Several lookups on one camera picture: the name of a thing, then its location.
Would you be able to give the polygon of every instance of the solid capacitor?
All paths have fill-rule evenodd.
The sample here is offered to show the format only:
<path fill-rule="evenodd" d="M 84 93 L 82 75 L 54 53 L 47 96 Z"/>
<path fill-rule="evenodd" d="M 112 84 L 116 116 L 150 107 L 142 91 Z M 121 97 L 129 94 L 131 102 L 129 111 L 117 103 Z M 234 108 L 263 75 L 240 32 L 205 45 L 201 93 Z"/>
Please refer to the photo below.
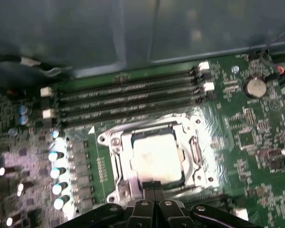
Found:
<path fill-rule="evenodd" d="M 70 200 L 70 197 L 67 195 L 64 195 L 62 197 L 59 197 L 54 201 L 54 208 L 56 210 L 60 210 L 63 208 L 63 206 Z"/>
<path fill-rule="evenodd" d="M 19 107 L 19 113 L 20 113 L 20 115 L 28 115 L 28 114 L 30 114 L 30 110 L 27 106 L 21 105 Z"/>
<path fill-rule="evenodd" d="M 50 176 L 53 179 L 57 179 L 61 174 L 65 173 L 65 168 L 52 168 Z"/>
<path fill-rule="evenodd" d="M 62 183 L 58 183 L 58 184 L 55 184 L 52 188 L 52 192 L 54 195 L 59 195 L 62 190 L 66 189 L 67 188 L 67 183 L 66 182 L 62 182 Z"/>
<path fill-rule="evenodd" d="M 23 115 L 19 118 L 19 123 L 21 125 L 30 125 L 32 120 L 27 115 Z"/>
<path fill-rule="evenodd" d="M 51 151 L 49 154 L 48 154 L 48 159 L 51 161 L 51 162 L 54 162 L 56 161 L 57 159 L 59 158 L 63 158 L 64 154 L 62 152 L 57 152 L 57 151 Z"/>

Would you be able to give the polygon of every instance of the motherboard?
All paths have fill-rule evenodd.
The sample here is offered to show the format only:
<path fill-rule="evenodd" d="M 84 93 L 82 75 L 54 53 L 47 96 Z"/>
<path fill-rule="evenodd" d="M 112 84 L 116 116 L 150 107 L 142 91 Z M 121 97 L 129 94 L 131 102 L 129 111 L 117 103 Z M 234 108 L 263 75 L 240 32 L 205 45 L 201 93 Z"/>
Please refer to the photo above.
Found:
<path fill-rule="evenodd" d="M 54 228 L 142 183 L 285 228 L 285 104 L 249 54 L 0 94 L 0 227 Z"/>

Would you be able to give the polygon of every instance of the cpu socket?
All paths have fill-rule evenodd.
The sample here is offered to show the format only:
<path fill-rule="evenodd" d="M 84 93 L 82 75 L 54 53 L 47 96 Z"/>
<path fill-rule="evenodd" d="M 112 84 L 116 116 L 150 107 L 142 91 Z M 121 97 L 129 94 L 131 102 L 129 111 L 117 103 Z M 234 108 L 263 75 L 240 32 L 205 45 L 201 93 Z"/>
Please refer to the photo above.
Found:
<path fill-rule="evenodd" d="M 156 120 L 121 124 L 98 136 L 108 146 L 115 191 L 108 202 L 124 204 L 142 197 L 146 181 L 164 190 L 207 184 L 196 132 L 200 117 L 170 114 Z"/>

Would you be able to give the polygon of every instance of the screw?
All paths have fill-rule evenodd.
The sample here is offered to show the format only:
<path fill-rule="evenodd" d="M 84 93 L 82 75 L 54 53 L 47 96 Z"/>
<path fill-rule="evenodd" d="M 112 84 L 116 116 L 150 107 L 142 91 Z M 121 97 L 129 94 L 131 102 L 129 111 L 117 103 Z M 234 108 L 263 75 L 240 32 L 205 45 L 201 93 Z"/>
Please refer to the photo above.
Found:
<path fill-rule="evenodd" d="M 233 74 L 237 74 L 237 73 L 239 72 L 239 67 L 238 67 L 238 66 L 233 66 L 233 67 L 231 68 L 231 72 L 232 72 Z"/>
<path fill-rule="evenodd" d="M 113 149 L 112 150 L 114 153 L 118 153 L 119 151 L 120 151 L 120 149 L 119 148 L 115 148 L 115 149 Z"/>
<path fill-rule="evenodd" d="M 171 202 L 171 201 L 165 201 L 164 204 L 165 204 L 166 206 L 171 206 L 171 205 L 172 205 L 172 202 Z"/>
<path fill-rule="evenodd" d="M 110 208 L 110 211 L 116 211 L 117 210 L 117 207 L 111 207 Z"/>
<path fill-rule="evenodd" d="M 206 210 L 206 208 L 204 208 L 203 206 L 197 206 L 196 209 L 198 211 L 205 211 Z"/>
<path fill-rule="evenodd" d="M 111 140 L 112 146 L 119 146 L 120 145 L 120 139 L 119 138 L 113 138 Z"/>

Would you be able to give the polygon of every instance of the ram slot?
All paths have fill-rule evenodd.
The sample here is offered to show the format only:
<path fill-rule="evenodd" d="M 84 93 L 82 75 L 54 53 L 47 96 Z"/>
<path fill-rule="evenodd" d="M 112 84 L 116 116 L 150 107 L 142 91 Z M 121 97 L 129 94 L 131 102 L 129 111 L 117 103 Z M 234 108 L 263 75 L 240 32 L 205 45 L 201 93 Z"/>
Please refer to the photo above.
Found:
<path fill-rule="evenodd" d="M 169 98 L 180 95 L 197 95 L 202 92 L 202 87 L 200 86 L 189 86 L 182 88 L 174 88 L 170 90 L 153 91 L 148 93 L 135 92 L 130 95 L 123 96 L 113 96 L 109 99 L 95 98 L 79 102 L 67 103 L 59 106 L 59 110 L 63 113 L 76 112 L 77 110 L 99 108 L 99 107 L 109 107 L 111 105 L 124 105 L 129 102 L 147 102 L 158 98 Z"/>
<path fill-rule="evenodd" d="M 152 101 L 143 101 L 143 102 L 130 102 L 125 104 L 117 104 L 111 106 L 97 107 L 86 110 L 80 110 L 72 113 L 62 114 L 61 120 L 63 122 L 71 122 L 76 121 L 78 119 L 91 119 L 95 117 L 99 117 L 102 115 L 112 115 L 118 113 L 128 113 L 138 109 L 144 109 L 148 107 L 153 107 L 155 105 L 167 105 L 167 103 L 181 102 L 182 100 L 192 100 L 192 96 L 188 95 L 179 95 L 173 96 L 170 98 L 160 97 L 157 99 L 153 99 Z"/>
<path fill-rule="evenodd" d="M 192 108 L 196 105 L 199 105 L 206 101 L 204 97 L 199 97 L 195 99 L 194 101 L 186 101 L 176 104 L 170 104 L 170 105 L 157 105 L 154 107 L 149 107 L 146 109 L 139 109 L 139 110 L 133 110 L 129 113 L 121 113 L 121 114 L 110 114 L 106 116 L 99 116 L 97 118 L 93 119 L 87 119 L 87 120 L 80 120 L 76 122 L 69 122 L 69 123 L 62 123 L 62 128 L 65 130 L 74 130 L 74 129 L 84 129 L 93 126 L 97 123 L 103 123 L 106 121 L 120 121 L 124 120 L 125 118 L 135 118 L 137 119 L 143 119 L 145 115 L 149 114 L 161 114 L 164 112 L 173 112 L 173 111 L 179 111 L 185 110 L 188 108 Z"/>
<path fill-rule="evenodd" d="M 171 78 L 171 79 L 162 79 L 157 81 L 147 81 L 144 83 L 124 83 L 121 85 L 112 85 L 103 87 L 102 89 L 94 88 L 94 89 L 82 89 L 78 92 L 67 93 L 65 95 L 59 95 L 58 98 L 60 101 L 68 102 L 74 100 L 81 100 L 87 98 L 96 98 L 106 95 L 122 95 L 124 93 L 128 93 L 135 90 L 147 90 L 147 89 L 159 89 L 159 88 L 167 88 L 173 86 L 187 86 L 187 85 L 195 85 L 195 81 L 192 79 L 192 76 L 183 76 L 179 78 Z"/>

